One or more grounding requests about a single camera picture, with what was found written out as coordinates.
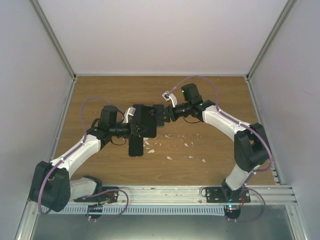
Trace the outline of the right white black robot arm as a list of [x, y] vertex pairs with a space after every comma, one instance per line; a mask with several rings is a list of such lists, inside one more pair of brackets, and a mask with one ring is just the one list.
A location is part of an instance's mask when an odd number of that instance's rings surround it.
[[170, 102], [164, 111], [166, 122], [175, 122], [180, 117], [193, 117], [215, 127], [233, 141], [235, 166], [221, 183], [221, 196], [228, 203], [234, 202], [250, 177], [261, 171], [261, 165], [272, 159], [272, 153], [264, 127], [243, 122], [223, 111], [217, 103], [203, 100], [195, 84], [181, 87], [184, 102], [165, 91], [162, 97]]

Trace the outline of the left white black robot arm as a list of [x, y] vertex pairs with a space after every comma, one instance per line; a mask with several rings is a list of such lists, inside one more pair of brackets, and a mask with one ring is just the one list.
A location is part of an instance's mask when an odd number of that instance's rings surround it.
[[106, 105], [89, 129], [84, 130], [83, 137], [71, 149], [50, 162], [41, 161], [34, 170], [29, 192], [29, 199], [37, 203], [38, 210], [45, 214], [48, 211], [60, 212], [69, 201], [80, 198], [98, 202], [103, 197], [102, 183], [92, 176], [71, 180], [76, 170], [91, 156], [102, 150], [113, 137], [130, 138], [137, 135], [134, 120], [136, 109], [129, 107], [121, 113], [113, 105]]

